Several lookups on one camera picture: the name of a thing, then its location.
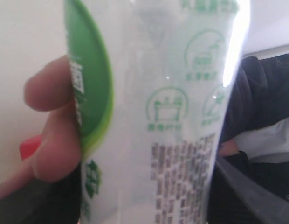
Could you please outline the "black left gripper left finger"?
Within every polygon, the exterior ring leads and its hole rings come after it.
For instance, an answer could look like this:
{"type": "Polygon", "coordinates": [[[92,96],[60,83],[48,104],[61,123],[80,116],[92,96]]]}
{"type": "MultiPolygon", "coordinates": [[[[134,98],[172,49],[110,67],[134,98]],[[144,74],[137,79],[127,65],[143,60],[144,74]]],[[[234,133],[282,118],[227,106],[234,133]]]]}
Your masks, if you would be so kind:
{"type": "Polygon", "coordinates": [[[80,218],[81,164],[57,182],[32,179],[0,200],[0,224],[76,224],[80,218]]]}

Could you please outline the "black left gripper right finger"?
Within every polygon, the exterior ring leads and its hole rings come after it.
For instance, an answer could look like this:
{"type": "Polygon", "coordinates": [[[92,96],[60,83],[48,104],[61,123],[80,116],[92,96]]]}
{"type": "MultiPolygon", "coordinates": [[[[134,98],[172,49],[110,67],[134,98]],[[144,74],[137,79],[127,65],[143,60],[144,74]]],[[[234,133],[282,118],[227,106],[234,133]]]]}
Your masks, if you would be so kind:
{"type": "Polygon", "coordinates": [[[216,160],[207,221],[210,224],[289,224],[289,202],[216,160]]]}

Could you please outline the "person's open receiving hand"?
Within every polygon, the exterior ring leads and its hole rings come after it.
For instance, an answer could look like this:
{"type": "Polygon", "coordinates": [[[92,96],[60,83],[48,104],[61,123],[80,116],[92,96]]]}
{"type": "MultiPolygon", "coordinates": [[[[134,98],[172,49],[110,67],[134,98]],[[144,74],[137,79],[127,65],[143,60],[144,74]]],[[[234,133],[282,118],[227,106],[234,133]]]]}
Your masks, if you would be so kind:
{"type": "Polygon", "coordinates": [[[36,152],[14,175],[0,183],[0,200],[33,179],[60,181],[74,171],[81,160],[79,126],[67,56],[49,62],[26,81],[24,101],[30,108],[48,112],[49,116],[36,152]]]}

